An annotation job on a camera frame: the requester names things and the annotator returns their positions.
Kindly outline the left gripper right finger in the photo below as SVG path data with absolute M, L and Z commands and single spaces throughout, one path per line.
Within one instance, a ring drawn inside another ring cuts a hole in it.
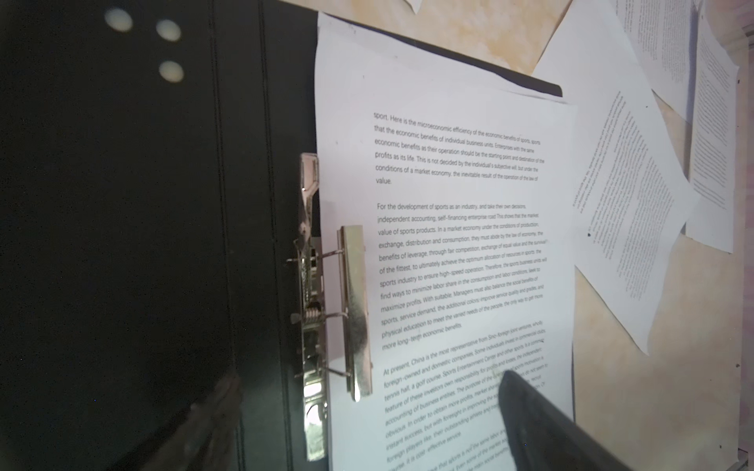
M 508 370 L 499 407 L 518 470 L 628 471 L 518 373 Z

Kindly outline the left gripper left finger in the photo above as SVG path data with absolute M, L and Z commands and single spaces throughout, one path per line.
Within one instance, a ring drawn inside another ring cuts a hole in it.
M 230 371 L 139 470 L 228 470 L 242 398 L 241 378 Z

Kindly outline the blue A4 clip folder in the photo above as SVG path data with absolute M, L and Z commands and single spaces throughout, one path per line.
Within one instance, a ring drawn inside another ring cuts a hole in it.
M 228 470 L 308 470 L 293 253 L 316 15 L 1 5 L 1 466 L 139 470 L 230 371 Z

